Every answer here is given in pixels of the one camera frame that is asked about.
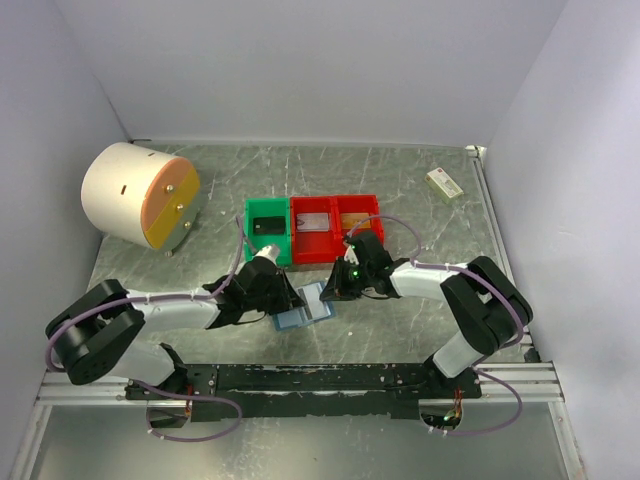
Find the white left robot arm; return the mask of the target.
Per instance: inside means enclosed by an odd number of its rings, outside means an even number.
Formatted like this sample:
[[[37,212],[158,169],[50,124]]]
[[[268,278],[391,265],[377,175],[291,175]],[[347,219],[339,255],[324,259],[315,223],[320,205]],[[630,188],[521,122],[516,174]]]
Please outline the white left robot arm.
[[[187,385],[184,362],[171,346],[152,344],[143,333],[216,329],[238,325],[248,313],[273,316],[305,304],[284,270],[265,256],[190,292],[142,293],[107,280],[49,323],[45,361],[74,385],[113,375],[173,399]]]

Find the blue card holder wallet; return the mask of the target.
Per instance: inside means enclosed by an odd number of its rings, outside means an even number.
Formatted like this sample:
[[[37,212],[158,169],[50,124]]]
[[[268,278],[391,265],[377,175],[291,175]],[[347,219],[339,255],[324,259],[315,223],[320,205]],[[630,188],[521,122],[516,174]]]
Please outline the blue card holder wallet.
[[[272,317],[273,325],[276,331],[282,332],[295,328],[310,326],[314,323],[304,324],[301,317],[302,308],[276,314]]]

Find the red plastic bin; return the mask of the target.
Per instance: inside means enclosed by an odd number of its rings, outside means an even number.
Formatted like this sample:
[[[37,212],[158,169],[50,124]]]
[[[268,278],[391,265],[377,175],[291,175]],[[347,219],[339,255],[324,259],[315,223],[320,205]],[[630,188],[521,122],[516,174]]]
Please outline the red plastic bin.
[[[332,196],[290,198],[292,255],[295,265],[332,263],[337,256],[337,202]],[[296,230],[298,213],[327,212],[331,229],[327,232]]]
[[[374,232],[381,242],[384,242],[385,232],[380,218],[374,215],[380,213],[378,198],[374,194],[337,195],[337,235],[339,244],[345,235],[360,221],[362,224],[355,230],[361,233],[365,230]]]

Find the green plastic bin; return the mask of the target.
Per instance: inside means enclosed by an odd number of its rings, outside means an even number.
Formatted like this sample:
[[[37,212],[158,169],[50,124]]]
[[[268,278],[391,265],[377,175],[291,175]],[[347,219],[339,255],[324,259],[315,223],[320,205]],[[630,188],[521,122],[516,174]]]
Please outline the green plastic bin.
[[[284,235],[254,235],[252,232],[252,220],[255,217],[264,216],[284,216],[287,226],[286,233]],[[276,244],[280,248],[277,264],[279,266],[293,264],[290,200],[287,197],[247,199],[245,202],[244,231],[250,242],[250,244],[245,245],[246,260],[250,260],[254,256],[253,251],[257,251],[269,244]]]

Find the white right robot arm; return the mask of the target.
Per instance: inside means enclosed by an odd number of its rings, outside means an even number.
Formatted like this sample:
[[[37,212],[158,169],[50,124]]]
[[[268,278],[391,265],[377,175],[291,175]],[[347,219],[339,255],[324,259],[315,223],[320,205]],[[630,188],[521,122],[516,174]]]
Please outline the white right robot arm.
[[[323,301],[352,301],[371,290],[383,300],[423,298],[445,302],[456,334],[428,360],[426,390],[443,398],[459,375],[497,351],[520,342],[533,320],[528,301],[486,256],[463,264],[424,264],[394,260],[379,238],[363,232],[346,239],[320,294]]]

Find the white magnetic stripe card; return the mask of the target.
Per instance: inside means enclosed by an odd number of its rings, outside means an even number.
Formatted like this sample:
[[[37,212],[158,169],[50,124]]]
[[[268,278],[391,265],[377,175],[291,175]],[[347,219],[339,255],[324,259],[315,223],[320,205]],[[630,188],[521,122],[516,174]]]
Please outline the white magnetic stripe card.
[[[296,215],[297,231],[327,232],[330,229],[330,216],[327,212],[298,213]]]

